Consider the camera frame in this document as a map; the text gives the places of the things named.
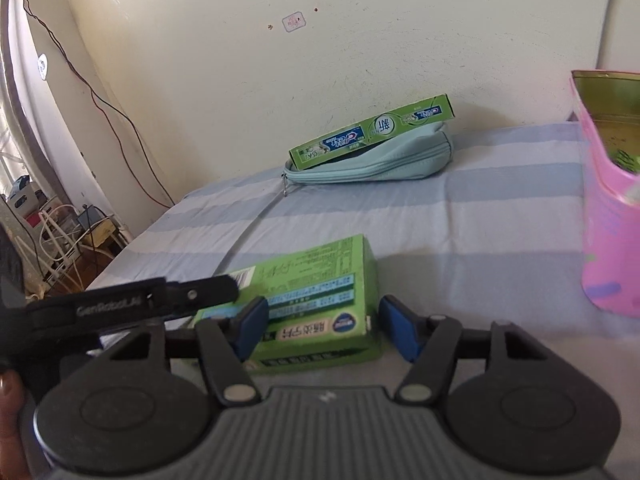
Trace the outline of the person's left hand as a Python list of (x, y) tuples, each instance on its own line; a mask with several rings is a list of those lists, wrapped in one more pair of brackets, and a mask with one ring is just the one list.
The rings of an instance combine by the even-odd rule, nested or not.
[(20, 413), (25, 405), (25, 391), (14, 370), (1, 374), (0, 394), (0, 455), (2, 480), (30, 480), (20, 436)]

